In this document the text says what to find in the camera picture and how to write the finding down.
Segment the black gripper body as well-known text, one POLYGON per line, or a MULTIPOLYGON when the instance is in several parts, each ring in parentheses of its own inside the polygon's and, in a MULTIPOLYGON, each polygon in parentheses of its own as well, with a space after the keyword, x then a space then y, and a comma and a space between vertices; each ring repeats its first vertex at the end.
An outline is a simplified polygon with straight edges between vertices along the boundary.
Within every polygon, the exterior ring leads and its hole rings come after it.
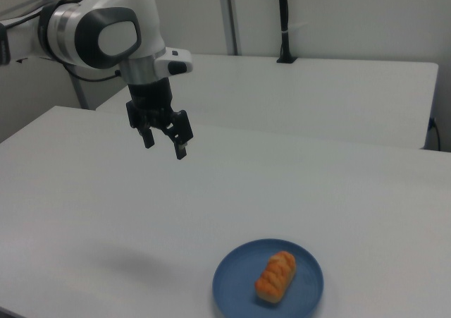
POLYGON ((190 121, 184 110, 174 111, 168 78, 147 85, 129 85, 131 100, 126 104, 130 126, 137 129, 161 130, 173 142, 193 138, 190 121))

